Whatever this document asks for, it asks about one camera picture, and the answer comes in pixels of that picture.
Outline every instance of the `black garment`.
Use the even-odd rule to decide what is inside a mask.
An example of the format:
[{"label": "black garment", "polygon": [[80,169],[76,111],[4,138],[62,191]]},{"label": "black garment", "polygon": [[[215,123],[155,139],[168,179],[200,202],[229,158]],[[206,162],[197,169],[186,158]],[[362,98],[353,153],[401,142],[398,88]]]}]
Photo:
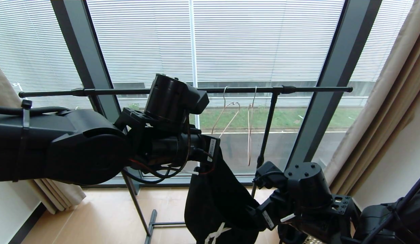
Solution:
[{"label": "black garment", "polygon": [[[184,221],[197,244],[253,244],[258,229],[247,212],[247,206],[259,203],[236,179],[224,162],[222,153],[215,169],[205,175],[193,175],[187,194]],[[223,232],[217,236],[218,229]]]}]

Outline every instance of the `tile floor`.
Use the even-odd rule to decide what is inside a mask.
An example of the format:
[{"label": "tile floor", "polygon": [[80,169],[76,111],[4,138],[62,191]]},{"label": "tile floor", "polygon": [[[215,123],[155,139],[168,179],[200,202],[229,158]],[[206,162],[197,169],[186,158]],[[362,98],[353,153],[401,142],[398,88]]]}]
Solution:
[{"label": "tile floor", "polygon": [[[73,211],[46,212],[22,244],[140,244],[145,231],[126,189],[88,189],[87,197]],[[257,190],[262,203],[272,190]],[[148,222],[153,209],[157,222],[184,221],[187,188],[144,188],[137,198]],[[260,232],[256,243],[278,244],[276,230]],[[152,244],[195,244],[186,227],[154,229]]]}]

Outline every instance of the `robotic arm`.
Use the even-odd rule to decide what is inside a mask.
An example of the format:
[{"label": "robotic arm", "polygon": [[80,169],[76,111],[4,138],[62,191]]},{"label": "robotic arm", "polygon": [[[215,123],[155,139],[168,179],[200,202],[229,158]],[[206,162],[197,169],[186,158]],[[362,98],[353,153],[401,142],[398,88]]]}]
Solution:
[{"label": "robotic arm", "polygon": [[[190,125],[189,115],[201,114],[208,103],[205,91],[158,74],[144,112],[124,108],[114,124],[92,110],[31,108],[27,100],[22,108],[0,107],[0,181],[48,178],[99,184],[122,170],[128,174],[124,168],[130,166],[160,178],[133,179],[157,183],[178,174],[188,160],[201,162],[198,174],[207,173],[217,163],[220,139],[201,134]],[[298,243],[293,233],[333,244],[420,243],[420,180],[396,203],[370,206],[362,213],[351,197],[331,194],[315,163],[281,172],[266,162],[254,182],[277,190],[249,214],[262,229],[283,228],[285,243]]]}]

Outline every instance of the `wall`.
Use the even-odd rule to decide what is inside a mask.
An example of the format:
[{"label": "wall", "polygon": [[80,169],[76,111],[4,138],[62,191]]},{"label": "wall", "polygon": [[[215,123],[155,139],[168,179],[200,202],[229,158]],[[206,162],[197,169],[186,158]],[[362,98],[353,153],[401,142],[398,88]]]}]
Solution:
[{"label": "wall", "polygon": [[0,244],[13,238],[39,203],[26,182],[0,182]]},{"label": "wall", "polygon": [[420,103],[377,168],[353,196],[361,209],[405,196],[420,178]]}]

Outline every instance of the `curtain fold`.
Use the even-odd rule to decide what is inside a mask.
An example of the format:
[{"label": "curtain fold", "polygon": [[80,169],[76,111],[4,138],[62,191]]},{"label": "curtain fold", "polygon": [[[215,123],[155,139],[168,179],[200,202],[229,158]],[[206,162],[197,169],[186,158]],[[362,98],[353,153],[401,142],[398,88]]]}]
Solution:
[{"label": "curtain fold", "polygon": [[[10,82],[0,69],[0,105],[19,108],[21,100],[13,90]],[[85,193],[82,188],[73,184],[65,184],[50,179],[26,181],[50,213],[67,210],[79,204]]]},{"label": "curtain fold", "polygon": [[332,193],[348,195],[369,175],[420,96],[420,0],[415,1],[376,85],[325,169]]}]

